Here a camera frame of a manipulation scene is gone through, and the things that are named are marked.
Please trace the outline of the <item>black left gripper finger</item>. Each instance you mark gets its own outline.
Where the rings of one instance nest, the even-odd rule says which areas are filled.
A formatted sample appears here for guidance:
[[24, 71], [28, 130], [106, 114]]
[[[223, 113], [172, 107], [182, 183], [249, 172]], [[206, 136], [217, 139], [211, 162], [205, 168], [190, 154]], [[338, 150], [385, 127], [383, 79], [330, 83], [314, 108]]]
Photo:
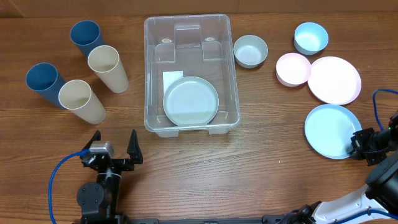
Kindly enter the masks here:
[[97, 130], [93, 137], [88, 141], [88, 143], [83, 147], [83, 149], [89, 149], [93, 142], [101, 140], [101, 132]]
[[142, 164], [143, 163], [143, 156], [141, 149], [139, 147], [138, 139], [137, 139], [137, 132], [135, 129], [132, 130], [131, 137], [129, 140], [129, 144], [127, 147], [127, 153], [130, 156], [130, 160], [134, 164]]

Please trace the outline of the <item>grey plate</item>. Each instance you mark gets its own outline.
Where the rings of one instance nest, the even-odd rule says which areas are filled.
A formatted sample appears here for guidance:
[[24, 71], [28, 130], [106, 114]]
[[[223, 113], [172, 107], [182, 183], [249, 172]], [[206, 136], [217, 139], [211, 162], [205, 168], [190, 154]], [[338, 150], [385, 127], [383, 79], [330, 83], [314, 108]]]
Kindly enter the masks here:
[[200, 77], [174, 81], [163, 98], [164, 112], [177, 126], [208, 124], [215, 117], [219, 103], [215, 87]]

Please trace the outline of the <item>pink plate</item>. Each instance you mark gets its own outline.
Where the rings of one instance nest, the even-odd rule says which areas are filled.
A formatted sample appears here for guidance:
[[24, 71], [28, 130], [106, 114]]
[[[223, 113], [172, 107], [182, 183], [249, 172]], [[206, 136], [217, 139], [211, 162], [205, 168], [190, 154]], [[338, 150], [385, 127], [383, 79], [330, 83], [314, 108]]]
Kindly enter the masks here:
[[348, 61], [333, 56], [312, 63], [308, 79], [310, 91], [321, 101], [346, 105], [357, 99], [362, 82], [358, 70]]

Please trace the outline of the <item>light blue bowl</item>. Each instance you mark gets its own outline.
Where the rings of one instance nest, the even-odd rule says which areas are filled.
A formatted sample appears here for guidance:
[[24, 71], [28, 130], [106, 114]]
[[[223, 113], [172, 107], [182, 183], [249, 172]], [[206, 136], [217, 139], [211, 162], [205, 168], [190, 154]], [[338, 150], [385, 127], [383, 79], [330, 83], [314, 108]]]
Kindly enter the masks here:
[[294, 32], [294, 46], [304, 55], [317, 54], [328, 42], [329, 35], [326, 29], [314, 22], [304, 22]]

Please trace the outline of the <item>light blue plate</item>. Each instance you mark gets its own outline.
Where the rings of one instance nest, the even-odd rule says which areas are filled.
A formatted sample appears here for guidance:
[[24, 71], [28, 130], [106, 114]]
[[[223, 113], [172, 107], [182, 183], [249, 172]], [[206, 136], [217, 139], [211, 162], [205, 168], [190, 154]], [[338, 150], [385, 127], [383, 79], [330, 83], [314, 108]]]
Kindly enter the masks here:
[[304, 122], [308, 143], [330, 159], [347, 159], [353, 155], [351, 137], [362, 130], [358, 118], [339, 105], [324, 104], [312, 109]]

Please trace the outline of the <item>pink bowl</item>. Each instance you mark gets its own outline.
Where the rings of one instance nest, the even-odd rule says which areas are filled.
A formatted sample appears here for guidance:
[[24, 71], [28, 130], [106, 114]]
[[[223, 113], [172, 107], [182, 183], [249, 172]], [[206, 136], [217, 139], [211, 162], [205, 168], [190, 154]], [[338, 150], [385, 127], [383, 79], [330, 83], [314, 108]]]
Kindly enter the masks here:
[[281, 84], [295, 87], [308, 81], [312, 66], [303, 55], [287, 53], [278, 59], [275, 69], [276, 77]]

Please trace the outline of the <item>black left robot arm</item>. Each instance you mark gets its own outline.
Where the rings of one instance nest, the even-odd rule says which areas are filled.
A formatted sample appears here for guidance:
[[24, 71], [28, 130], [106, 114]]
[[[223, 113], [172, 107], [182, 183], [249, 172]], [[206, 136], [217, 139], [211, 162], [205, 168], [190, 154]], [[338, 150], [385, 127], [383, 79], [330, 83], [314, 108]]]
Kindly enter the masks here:
[[97, 171], [96, 181], [83, 184], [76, 199], [81, 207], [81, 223], [130, 223], [124, 213], [117, 212], [122, 173], [133, 171], [136, 164], [143, 163], [143, 156], [133, 130], [127, 147], [128, 158], [114, 158], [110, 141], [102, 141], [96, 131], [80, 156], [84, 167]]

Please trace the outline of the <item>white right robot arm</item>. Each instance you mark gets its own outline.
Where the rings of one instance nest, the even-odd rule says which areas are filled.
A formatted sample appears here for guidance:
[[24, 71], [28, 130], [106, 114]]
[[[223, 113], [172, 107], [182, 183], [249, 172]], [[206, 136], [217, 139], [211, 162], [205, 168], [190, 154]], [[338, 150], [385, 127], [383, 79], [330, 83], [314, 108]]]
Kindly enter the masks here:
[[351, 137], [354, 157], [375, 168], [366, 185], [344, 197], [304, 205], [285, 215], [281, 223], [362, 223], [372, 219], [397, 219], [397, 114], [389, 127], [372, 128]]

